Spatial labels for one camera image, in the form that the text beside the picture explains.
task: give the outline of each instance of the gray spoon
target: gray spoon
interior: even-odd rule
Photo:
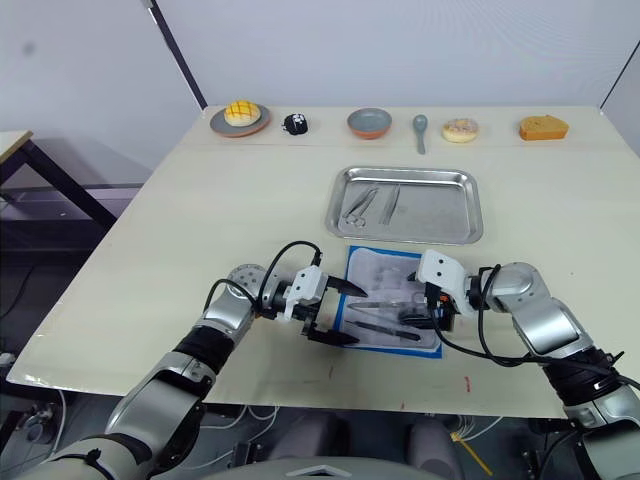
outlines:
[[[413,117],[413,131],[418,136],[418,153],[424,155],[426,149],[424,148],[424,132],[427,131],[427,117],[424,115],[416,115]]]

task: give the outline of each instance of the metal tray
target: metal tray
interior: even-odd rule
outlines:
[[[388,225],[385,207],[393,189],[400,194]],[[344,214],[364,191],[378,190],[364,212],[364,226]],[[333,188],[327,228],[339,237],[389,242],[465,245],[482,236],[482,214],[474,178],[460,170],[350,167]]]

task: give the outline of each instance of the gray bowl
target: gray bowl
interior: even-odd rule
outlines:
[[[347,124],[357,136],[372,140],[387,133],[391,126],[391,115],[381,108],[361,108],[349,115]]]

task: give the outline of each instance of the wooden table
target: wooden table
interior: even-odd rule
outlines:
[[[322,267],[341,275],[353,243],[423,252],[426,245],[351,242],[324,226],[336,175],[350,165],[457,168],[478,182],[484,235],[438,247],[469,270],[512,261],[535,265],[606,351],[627,354],[619,369],[640,377],[638,296],[640,160],[592,107],[389,108],[390,132],[355,138],[354,108],[273,108],[273,124],[242,139],[211,132],[211,107],[154,172],[20,355],[14,382],[125,394],[189,330],[211,283],[243,263],[268,264],[285,243],[308,239]],[[306,135],[277,125],[303,112]],[[427,155],[410,130],[429,117]],[[556,115],[566,139],[524,142],[521,118]],[[471,144],[447,143],[446,120],[471,116]],[[291,268],[308,261],[293,255]],[[338,296],[321,316],[330,321]],[[507,315],[487,314],[496,352],[522,354]],[[208,401],[239,404],[562,417],[561,403],[535,365],[506,369],[445,349],[443,360],[353,351],[307,341],[301,324],[257,320]],[[475,322],[452,338],[478,348]]]
[[[28,165],[89,217],[105,229],[111,228],[116,217],[38,148],[30,140],[32,136],[29,130],[0,132],[0,183]]]

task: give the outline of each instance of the floor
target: floor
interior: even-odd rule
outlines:
[[[3,351],[18,353],[76,274],[82,264],[82,258],[58,255],[55,259],[40,258],[35,262],[33,259],[6,261],[7,259],[3,258],[2,260],[0,268],[2,282],[0,311],[2,314],[9,308],[16,295],[20,293],[21,285],[26,275],[29,275],[19,301],[10,313],[0,320]],[[74,399],[73,405],[69,407],[61,445],[64,446],[103,431],[107,418],[118,400],[115,397],[78,395]],[[0,402],[0,406],[4,403],[6,403],[4,400]],[[270,409],[266,407],[257,410],[260,415],[267,415],[270,412]],[[289,425],[307,412],[306,409],[298,408],[280,409],[273,427],[258,441],[268,450]],[[404,440],[407,427],[424,415],[422,413],[372,411],[337,411],[335,413],[349,424],[351,455],[395,462],[404,461]],[[457,418],[455,416],[441,416],[439,419],[443,420],[451,429],[456,428]],[[208,414],[203,423],[224,425],[231,420],[221,418],[219,415]],[[492,420],[491,418],[476,417],[476,431],[481,430]],[[260,432],[268,423],[269,421],[258,421],[246,415],[231,429],[201,430],[194,450],[182,467],[197,466],[217,458],[231,449],[237,441],[245,440]],[[51,444],[28,443],[25,435],[24,430],[14,432],[0,456],[0,478],[3,480],[16,478],[24,471],[37,465],[46,459],[51,449]],[[556,436],[556,434],[551,434],[547,439],[548,443],[550,444]],[[486,434],[472,440],[470,444],[493,470],[494,478],[528,480],[522,452],[525,449],[541,450],[544,442],[544,435],[533,434],[526,419],[507,418]],[[487,478],[487,474],[459,444],[456,449],[468,480]],[[196,479],[226,468],[227,461],[225,458],[214,465],[198,470],[174,469],[156,478],[162,480]],[[555,477],[566,480],[582,478],[573,459],[573,454],[569,448],[562,447],[555,452],[553,463],[550,464],[547,474],[549,475],[547,478]]]

